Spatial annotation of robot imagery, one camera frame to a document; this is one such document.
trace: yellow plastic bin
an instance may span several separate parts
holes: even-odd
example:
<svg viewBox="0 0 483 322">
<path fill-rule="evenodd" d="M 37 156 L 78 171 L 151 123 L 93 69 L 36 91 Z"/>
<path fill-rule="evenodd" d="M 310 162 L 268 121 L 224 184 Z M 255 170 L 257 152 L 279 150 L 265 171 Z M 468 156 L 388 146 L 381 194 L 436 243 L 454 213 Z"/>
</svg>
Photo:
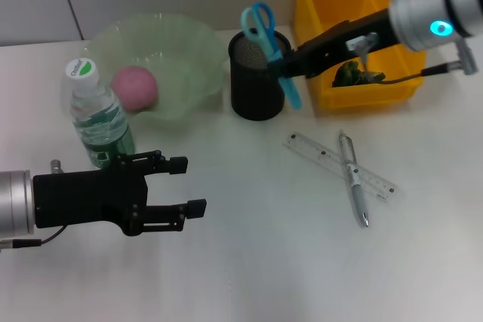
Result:
<svg viewBox="0 0 483 322">
<path fill-rule="evenodd" d="M 296 0 L 294 30 L 299 44 L 308 41 L 344 20 L 357 20 L 389 7 L 389 0 Z M 424 68 L 426 54 L 412 53 L 402 45 L 369 55 L 368 70 L 384 72 L 386 80 L 418 73 Z M 399 84 L 363 84 L 332 87 L 338 64 L 310 80 L 310 90 L 324 109 L 359 109 L 401 102 L 413 96 L 423 83 L 415 78 Z"/>
</svg>

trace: scissors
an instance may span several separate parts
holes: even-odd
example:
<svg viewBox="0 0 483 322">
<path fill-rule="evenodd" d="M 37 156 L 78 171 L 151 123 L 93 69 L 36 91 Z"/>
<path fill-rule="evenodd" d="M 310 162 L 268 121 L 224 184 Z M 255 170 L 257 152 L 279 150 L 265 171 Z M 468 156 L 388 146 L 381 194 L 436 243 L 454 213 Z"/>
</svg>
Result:
<svg viewBox="0 0 483 322">
<path fill-rule="evenodd" d="M 260 14 L 260 9 L 265 12 L 269 20 L 269 26 L 267 27 Z M 257 34 L 251 32 L 248 26 L 248 18 L 251 17 Z M 272 9 L 264 2 L 255 2 L 251 8 L 246 8 L 241 13 L 241 29 L 248 40 L 258 43 L 262 48 L 265 57 L 269 62 L 274 60 L 281 60 L 283 56 L 281 50 L 278 47 L 277 40 L 275 38 L 275 17 L 273 16 Z M 284 91 L 285 96 L 288 98 L 288 102 L 294 109 L 302 108 L 302 100 L 300 99 L 297 88 L 295 87 L 292 78 L 280 77 L 278 79 L 280 87 Z"/>
</svg>

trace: plastic bottle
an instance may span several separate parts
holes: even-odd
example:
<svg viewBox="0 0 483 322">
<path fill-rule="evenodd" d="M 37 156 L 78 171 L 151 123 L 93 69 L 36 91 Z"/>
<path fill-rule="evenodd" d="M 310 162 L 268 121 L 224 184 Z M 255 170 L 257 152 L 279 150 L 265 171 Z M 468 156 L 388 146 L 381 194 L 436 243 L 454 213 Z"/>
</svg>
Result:
<svg viewBox="0 0 483 322">
<path fill-rule="evenodd" d="M 117 154 L 135 153 L 128 120 L 118 97 L 100 83 L 92 60 L 78 58 L 66 67 L 72 84 L 70 113 L 94 166 L 105 167 Z"/>
</svg>

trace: silver pen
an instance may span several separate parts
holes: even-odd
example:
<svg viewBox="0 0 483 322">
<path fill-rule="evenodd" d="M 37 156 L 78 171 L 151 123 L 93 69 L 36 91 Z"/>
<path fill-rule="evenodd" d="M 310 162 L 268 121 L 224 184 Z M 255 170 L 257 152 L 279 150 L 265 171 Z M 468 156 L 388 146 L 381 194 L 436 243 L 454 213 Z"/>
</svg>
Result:
<svg viewBox="0 0 483 322">
<path fill-rule="evenodd" d="M 362 194 L 361 178 L 358 175 L 357 159 L 355 158 L 352 140 L 342 130 L 339 134 L 339 146 L 341 161 L 349 179 L 350 191 L 354 200 L 355 211 L 365 227 L 369 226 L 368 210 L 365 207 L 364 195 Z"/>
</svg>

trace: clear plastic ruler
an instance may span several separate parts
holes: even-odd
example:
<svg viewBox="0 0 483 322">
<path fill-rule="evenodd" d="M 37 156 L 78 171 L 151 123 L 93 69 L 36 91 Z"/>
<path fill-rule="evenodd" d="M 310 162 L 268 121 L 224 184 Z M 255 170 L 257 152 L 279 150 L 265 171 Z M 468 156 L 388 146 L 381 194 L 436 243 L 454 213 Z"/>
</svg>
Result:
<svg viewBox="0 0 483 322">
<path fill-rule="evenodd" d="M 338 177 L 342 179 L 347 178 L 346 173 L 343 171 L 340 156 L 309 137 L 293 132 L 284 141 L 284 146 L 331 171 Z M 392 182 L 364 169 L 360 165 L 358 165 L 358 170 L 361 186 L 365 193 L 381 201 L 389 201 L 389 199 L 398 194 L 398 187 Z"/>
</svg>

